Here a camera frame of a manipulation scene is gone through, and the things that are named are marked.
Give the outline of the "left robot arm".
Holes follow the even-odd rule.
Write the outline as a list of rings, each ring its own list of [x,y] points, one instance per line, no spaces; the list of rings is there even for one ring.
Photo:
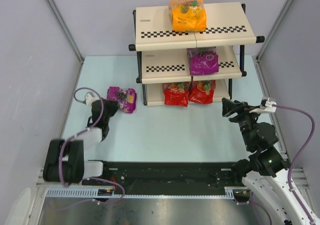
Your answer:
[[[71,138],[51,140],[42,172],[43,179],[65,186],[80,183],[85,177],[85,149],[105,140],[110,131],[110,118],[118,109],[117,101],[95,100],[91,103],[91,116],[84,130]]]

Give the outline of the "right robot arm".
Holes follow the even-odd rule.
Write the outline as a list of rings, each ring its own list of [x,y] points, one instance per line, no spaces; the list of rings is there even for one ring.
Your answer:
[[[241,159],[231,170],[250,190],[248,204],[260,207],[271,225],[318,225],[320,218],[296,186],[292,177],[294,161],[283,158],[275,148],[279,139],[274,125],[259,122],[261,114],[273,114],[280,107],[269,97],[258,106],[222,98],[222,116],[239,125],[248,159]]]

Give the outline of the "orange mango gummy bag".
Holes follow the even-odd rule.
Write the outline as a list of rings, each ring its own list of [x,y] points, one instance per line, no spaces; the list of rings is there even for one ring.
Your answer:
[[[168,12],[174,31],[203,32],[207,27],[204,0],[171,0]]]

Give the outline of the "red fruit gummy bag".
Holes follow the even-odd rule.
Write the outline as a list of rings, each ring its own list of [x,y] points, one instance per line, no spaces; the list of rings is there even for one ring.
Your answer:
[[[164,104],[187,107],[189,104],[190,82],[168,82],[162,84]]]
[[[215,80],[192,81],[188,100],[196,104],[212,104],[215,89]]]

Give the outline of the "purple grape gummy bag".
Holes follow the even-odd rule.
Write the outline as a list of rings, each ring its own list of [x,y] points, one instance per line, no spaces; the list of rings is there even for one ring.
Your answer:
[[[133,88],[122,89],[117,86],[110,86],[107,90],[107,100],[118,102],[120,110],[132,114],[137,106],[137,93]]]
[[[219,72],[219,55],[216,47],[188,48],[186,54],[191,76],[204,76]]]

